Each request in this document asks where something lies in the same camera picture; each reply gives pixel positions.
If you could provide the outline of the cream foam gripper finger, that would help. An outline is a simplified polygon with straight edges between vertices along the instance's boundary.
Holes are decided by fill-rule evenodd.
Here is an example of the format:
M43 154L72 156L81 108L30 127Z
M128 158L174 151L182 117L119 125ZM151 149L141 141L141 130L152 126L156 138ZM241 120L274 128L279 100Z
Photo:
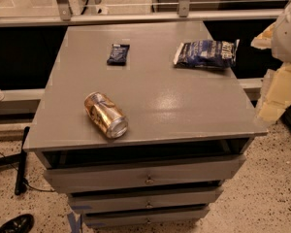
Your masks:
M291 63L283 63L276 71L269 69L264 76L256 116L266 124L273 124L290 106Z
M272 47L272 37L275 25L272 23L262 33L256 36L251 45L259 50L270 49Z

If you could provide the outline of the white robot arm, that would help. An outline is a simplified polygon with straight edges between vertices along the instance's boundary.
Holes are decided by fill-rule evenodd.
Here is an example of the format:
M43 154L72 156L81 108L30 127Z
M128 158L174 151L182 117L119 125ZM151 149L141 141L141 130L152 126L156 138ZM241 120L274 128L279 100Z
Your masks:
M260 50L270 49L272 56L282 62L279 69L268 70L264 76L256 109L258 118L273 124L291 106L291 1L251 45Z

